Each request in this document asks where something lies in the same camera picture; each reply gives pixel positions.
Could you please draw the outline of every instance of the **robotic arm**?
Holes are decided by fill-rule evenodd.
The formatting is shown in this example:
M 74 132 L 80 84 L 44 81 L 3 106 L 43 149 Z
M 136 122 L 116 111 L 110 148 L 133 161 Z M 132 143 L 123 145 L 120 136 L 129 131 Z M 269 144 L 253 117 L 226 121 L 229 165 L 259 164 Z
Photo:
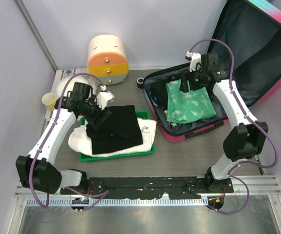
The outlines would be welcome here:
M 236 100 L 230 89 L 230 72 L 221 69 L 216 54 L 200 55 L 187 52 L 186 58 L 191 63 L 189 71 L 181 72 L 180 90 L 186 93 L 206 87 L 209 94 L 213 93 L 219 99 L 231 124 L 232 130 L 224 140 L 224 154 L 208 169 L 205 176 L 208 189 L 217 191 L 221 189 L 229 174 L 237 168 L 235 165 L 253 158 L 262 151 L 266 137 L 247 118 L 256 122 L 265 132 L 268 132 L 268 126 L 265 122 L 258 122 L 252 115 L 233 80 L 233 91 L 238 97 Z
M 37 155 L 32 179 L 35 190 L 54 194 L 59 188 L 64 187 L 73 187 L 79 192 L 86 189 L 85 172 L 78 170 L 60 172 L 54 167 L 54 163 L 63 139 L 78 116 L 84 116 L 94 129 L 110 116 L 111 112 L 105 110 L 105 107 L 108 102 L 113 101 L 114 95 L 106 92 L 106 87 L 103 85 L 102 91 L 97 96 L 92 95 L 89 98 L 91 90 L 90 85 L 76 82 L 72 92 L 68 92 L 67 97 L 61 97 L 63 100 L 60 112 L 58 111 L 60 100 L 56 102 L 52 118 L 35 147 L 28 156 L 19 156 L 16 160 L 16 168 L 23 187 L 30 188 L 29 172 L 32 161 Z

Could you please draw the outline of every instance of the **tie-dye cloth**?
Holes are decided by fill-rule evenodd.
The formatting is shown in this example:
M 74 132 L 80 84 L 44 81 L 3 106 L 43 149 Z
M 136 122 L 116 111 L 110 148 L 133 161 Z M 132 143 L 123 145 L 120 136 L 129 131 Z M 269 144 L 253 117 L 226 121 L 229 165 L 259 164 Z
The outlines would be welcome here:
M 179 90 L 181 80 L 166 84 L 168 91 L 168 121 L 173 123 L 192 123 L 215 115 L 206 88 L 187 93 Z

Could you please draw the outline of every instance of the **green tray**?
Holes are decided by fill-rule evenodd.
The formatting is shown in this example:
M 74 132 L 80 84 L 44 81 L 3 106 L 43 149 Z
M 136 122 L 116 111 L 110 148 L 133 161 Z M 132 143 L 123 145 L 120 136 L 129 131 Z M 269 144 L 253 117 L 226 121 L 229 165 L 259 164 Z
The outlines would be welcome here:
M 138 118 L 142 118 L 142 119 L 150 119 L 150 114 L 149 114 L 149 111 L 147 111 L 147 110 L 136 111 L 136 116 Z M 84 118 L 81 118 L 80 124 L 81 125 L 85 124 Z M 152 148 L 148 152 L 138 152 L 138 153 L 132 153 L 132 154 L 113 155 L 113 156 L 110 156 L 110 157 L 91 157 L 91 156 L 87 156 L 87 155 L 84 155 L 82 153 L 79 153 L 78 157 L 79 157 L 80 161 L 82 161 L 82 162 L 91 162 L 91 161 L 105 160 L 105 159 L 111 159 L 111 158 L 150 155 L 150 154 L 153 154 L 154 152 L 155 152 L 155 146 L 154 146 L 154 144 L 152 144 Z

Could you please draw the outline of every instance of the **pink suitcase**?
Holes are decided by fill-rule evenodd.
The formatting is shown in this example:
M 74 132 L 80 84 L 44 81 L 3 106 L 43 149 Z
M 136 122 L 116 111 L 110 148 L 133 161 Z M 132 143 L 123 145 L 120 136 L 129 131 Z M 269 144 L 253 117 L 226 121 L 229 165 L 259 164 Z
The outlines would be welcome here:
M 266 100 L 281 85 L 281 11 L 275 6 L 266 0 L 229 0 L 212 38 L 222 40 L 232 49 L 234 79 L 247 106 Z M 222 68 L 230 69 L 230 55 L 220 44 L 212 42 L 207 52 L 218 54 Z M 176 127 L 167 122 L 162 107 L 152 101 L 150 85 L 188 67 L 189 63 L 154 72 L 145 77 L 143 84 L 158 126 L 164 138 L 171 142 L 210 132 L 228 122 L 213 95 L 210 98 L 216 112 L 214 117 Z

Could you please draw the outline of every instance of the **roll of tape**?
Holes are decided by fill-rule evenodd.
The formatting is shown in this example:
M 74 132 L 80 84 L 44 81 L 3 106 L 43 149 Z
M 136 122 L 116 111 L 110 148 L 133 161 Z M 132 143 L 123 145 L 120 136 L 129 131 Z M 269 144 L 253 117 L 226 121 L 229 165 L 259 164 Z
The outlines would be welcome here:
M 137 87 L 140 88 L 140 89 L 143 89 L 144 88 L 144 81 L 145 81 L 145 78 L 139 77 L 136 81 Z

